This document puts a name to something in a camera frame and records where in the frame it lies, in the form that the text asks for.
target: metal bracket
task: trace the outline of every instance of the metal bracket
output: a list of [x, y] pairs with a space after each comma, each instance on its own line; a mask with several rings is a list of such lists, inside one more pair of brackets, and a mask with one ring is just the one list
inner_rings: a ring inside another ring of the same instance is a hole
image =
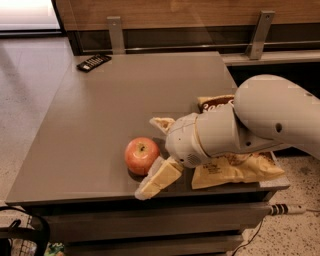
[[246, 49], [246, 55], [250, 60], [259, 60], [261, 58], [264, 43], [266, 41], [274, 14], [274, 11], [261, 11], [252, 40]]
[[113, 54], [125, 54], [121, 18], [109, 16], [107, 20]]

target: red apple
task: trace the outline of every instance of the red apple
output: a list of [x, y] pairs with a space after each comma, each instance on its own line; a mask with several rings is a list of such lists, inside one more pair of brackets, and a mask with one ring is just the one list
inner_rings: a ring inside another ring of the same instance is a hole
[[145, 137], [130, 141], [124, 153], [128, 169], [139, 176], [148, 174], [150, 167], [159, 155], [158, 145]]

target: remote control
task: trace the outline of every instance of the remote control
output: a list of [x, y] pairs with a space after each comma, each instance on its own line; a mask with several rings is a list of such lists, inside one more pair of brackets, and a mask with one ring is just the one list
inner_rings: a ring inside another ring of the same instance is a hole
[[96, 55], [92, 56], [91, 58], [78, 64], [77, 68], [81, 71], [88, 73], [92, 69], [95, 69], [96, 67], [100, 66], [101, 64], [103, 64], [111, 59], [112, 58], [110, 56], [96, 54]]

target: terrazzo floor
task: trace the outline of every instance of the terrazzo floor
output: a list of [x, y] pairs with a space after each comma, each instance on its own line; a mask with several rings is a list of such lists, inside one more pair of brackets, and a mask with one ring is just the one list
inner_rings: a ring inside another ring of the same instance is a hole
[[[0, 40], [0, 205], [71, 59], [66, 38]], [[320, 209], [320, 161], [311, 156], [277, 159], [291, 186], [277, 192], [270, 203], [306, 204]], [[14, 213], [1, 213], [0, 226], [7, 226], [15, 218]], [[246, 230], [244, 238], [250, 239], [255, 231]], [[256, 238], [236, 255], [320, 255], [320, 213], [267, 216]]]

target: gray table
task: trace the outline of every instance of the gray table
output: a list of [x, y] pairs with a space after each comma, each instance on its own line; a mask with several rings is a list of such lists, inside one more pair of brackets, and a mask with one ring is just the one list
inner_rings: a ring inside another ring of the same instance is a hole
[[[235, 92], [219, 54], [113, 56], [87, 74], [75, 68], [81, 60], [75, 57], [67, 70], [6, 202], [44, 216], [52, 241], [69, 244], [69, 255], [233, 250], [241, 232], [267, 214], [265, 201], [289, 186], [286, 179], [194, 191], [193, 171], [186, 170], [156, 198], [140, 202], [134, 198], [139, 180], [124, 162], [135, 137], [163, 146], [150, 118], [198, 112], [197, 97]], [[107, 242], [73, 246], [97, 240]]]
[[113, 56], [90, 73], [75, 64], [7, 203], [133, 196], [138, 182], [128, 175], [124, 149], [138, 136], [163, 139], [149, 119], [198, 111], [198, 96], [231, 94], [235, 88], [217, 53]]

